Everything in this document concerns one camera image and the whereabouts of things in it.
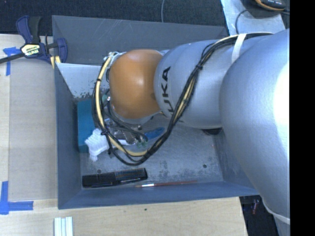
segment white strap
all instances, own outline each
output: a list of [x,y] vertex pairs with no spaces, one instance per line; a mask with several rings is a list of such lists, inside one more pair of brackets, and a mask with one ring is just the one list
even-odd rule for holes
[[244,42],[245,37],[246,37],[246,33],[242,33],[242,34],[239,34],[237,39],[236,39],[236,42],[235,42],[235,45],[234,45],[234,49],[233,49],[233,52],[232,52],[232,64],[240,56],[241,47],[242,47],[242,44]]

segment black cable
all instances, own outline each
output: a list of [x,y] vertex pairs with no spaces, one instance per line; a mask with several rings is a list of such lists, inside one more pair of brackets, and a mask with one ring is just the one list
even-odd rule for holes
[[235,19],[235,30],[236,30],[236,34],[239,34],[238,29],[237,29],[237,21],[238,21],[238,19],[240,18],[240,16],[241,16],[244,12],[246,12],[246,11],[248,11],[248,10],[247,10],[247,9],[242,10],[242,11],[237,15],[237,17],[236,17],[236,19]]
[[[244,12],[246,12],[246,11],[248,11],[248,10],[247,10],[247,9],[242,10],[242,11],[237,15],[237,17],[236,17],[236,19],[235,19],[235,30],[236,30],[236,34],[239,34],[239,31],[238,31],[238,28],[237,28],[237,22],[238,22],[240,16],[241,16]],[[283,11],[278,11],[278,12],[281,13],[281,14],[283,14],[283,15],[288,15],[288,16],[290,16],[290,10],[289,10],[289,9],[284,9]]]
[[[269,34],[271,34],[271,33],[249,33],[246,35],[245,39],[256,37],[256,36],[269,35]],[[110,132],[108,130],[104,131],[103,134],[106,135],[108,144],[110,146],[110,150],[113,152],[113,154],[121,162],[123,162],[124,164],[129,165],[129,166],[138,166],[138,165],[144,163],[150,156],[152,156],[164,144],[164,142],[170,136],[173,127],[176,125],[177,121],[181,118],[182,114],[185,112],[187,106],[189,105],[189,102],[190,102],[190,100],[193,96],[193,93],[194,93],[195,86],[197,84],[198,74],[199,74],[200,70],[203,69],[203,65],[209,60],[209,58],[211,57],[211,55],[213,54],[213,52],[215,50],[222,48],[224,46],[227,46],[227,45],[234,44],[237,40],[237,37],[238,37],[237,35],[232,36],[232,37],[228,37],[226,39],[219,40],[218,42],[216,42],[214,44],[210,44],[204,48],[202,55],[201,55],[201,59],[199,60],[198,64],[195,66],[194,70],[191,72],[191,74],[189,75],[189,78],[186,81],[184,89],[183,89],[183,91],[179,97],[179,100],[177,101],[176,106],[175,106],[173,115],[171,117],[171,120],[169,122],[169,125],[168,125],[166,132],[155,141],[155,143],[151,146],[151,148],[149,150],[147,150],[147,152],[142,156],[141,159],[134,160],[128,154],[128,152],[124,148],[124,146],[122,146],[120,144],[120,142],[112,134],[110,134]],[[109,136],[112,139],[114,139],[115,142],[118,143],[122,147],[122,149],[124,150],[124,153],[132,161],[132,163],[125,161],[123,158],[121,158],[116,153],[116,151],[113,149],[113,147],[111,145]]]
[[138,135],[138,136],[143,136],[144,140],[146,142],[148,141],[148,137],[145,134],[142,134],[141,132],[138,132],[136,130],[125,128],[125,127],[112,126],[112,125],[107,125],[107,127],[127,131],[127,132],[133,133],[133,134]]

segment blue clamp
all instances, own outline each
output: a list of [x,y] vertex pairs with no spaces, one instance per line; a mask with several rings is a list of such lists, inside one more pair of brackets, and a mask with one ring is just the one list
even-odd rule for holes
[[2,182],[0,215],[8,215],[10,211],[33,210],[34,201],[9,202],[8,201],[8,181]]
[[[14,54],[19,54],[21,53],[20,49],[17,49],[16,47],[10,47],[10,48],[4,48],[3,52],[7,55],[7,56],[11,56]],[[11,62],[8,61],[6,64],[6,72],[5,75],[9,76],[11,73]]]
[[21,47],[21,51],[27,59],[40,59],[51,64],[51,54],[49,49],[53,47],[59,48],[59,58],[64,63],[68,56],[66,40],[64,38],[57,39],[57,43],[45,45],[40,42],[38,35],[38,24],[40,17],[23,16],[16,21],[16,28],[19,34],[24,38],[25,45]]

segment yellow cable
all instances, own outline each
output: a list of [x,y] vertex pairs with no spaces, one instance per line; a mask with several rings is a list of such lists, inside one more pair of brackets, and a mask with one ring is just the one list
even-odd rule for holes
[[[103,129],[105,129],[105,124],[104,124],[104,120],[103,120],[103,116],[102,116],[102,112],[100,109],[100,104],[99,104],[99,89],[100,89],[100,84],[101,84],[101,80],[103,78],[103,75],[106,71],[106,68],[108,67],[108,65],[111,62],[111,56],[109,56],[106,61],[104,62],[103,66],[100,69],[96,84],[95,84],[95,105],[96,105],[96,114],[97,114],[97,118],[98,121],[100,123],[100,125],[102,126]],[[128,153],[131,156],[143,156],[145,155],[148,151],[142,151],[142,152],[133,152],[131,150],[128,150],[124,147],[122,147],[120,144],[118,144],[112,137],[109,136],[109,140],[110,142],[119,150],[121,150],[124,153]]]

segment table surface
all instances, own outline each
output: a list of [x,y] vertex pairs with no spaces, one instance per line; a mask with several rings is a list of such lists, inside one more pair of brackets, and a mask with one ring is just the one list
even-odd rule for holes
[[[0,34],[3,48],[19,36]],[[10,76],[0,64],[0,182],[9,179]],[[32,211],[0,215],[0,235],[53,235],[55,217],[73,218],[74,235],[231,235],[247,236],[238,197],[164,204],[58,210],[57,199],[38,199]]]

